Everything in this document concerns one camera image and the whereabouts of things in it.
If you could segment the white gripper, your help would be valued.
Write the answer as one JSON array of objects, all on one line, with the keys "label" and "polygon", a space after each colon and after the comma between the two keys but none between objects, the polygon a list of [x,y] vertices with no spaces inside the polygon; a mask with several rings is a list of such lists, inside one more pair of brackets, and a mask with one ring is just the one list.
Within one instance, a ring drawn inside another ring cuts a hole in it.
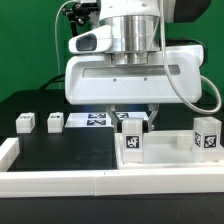
[{"label": "white gripper", "polygon": [[[145,65],[114,66],[106,54],[74,56],[66,67],[65,95],[71,104],[149,104],[143,130],[152,132],[158,104],[192,103],[202,95],[199,67],[203,62],[200,45],[168,47],[165,53],[148,55]],[[107,105],[115,133],[122,121],[115,105]]]}]

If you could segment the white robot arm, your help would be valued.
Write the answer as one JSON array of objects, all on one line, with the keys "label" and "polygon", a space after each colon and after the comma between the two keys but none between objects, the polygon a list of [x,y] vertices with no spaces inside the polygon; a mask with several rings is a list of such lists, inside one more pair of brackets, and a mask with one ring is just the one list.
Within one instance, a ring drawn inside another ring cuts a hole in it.
[{"label": "white robot arm", "polygon": [[69,40],[73,57],[65,71],[69,103],[105,104],[116,129],[117,104],[147,104],[151,115],[163,103],[193,104],[202,95],[200,45],[172,46],[166,23],[193,22],[211,0],[96,0],[98,26]]}]

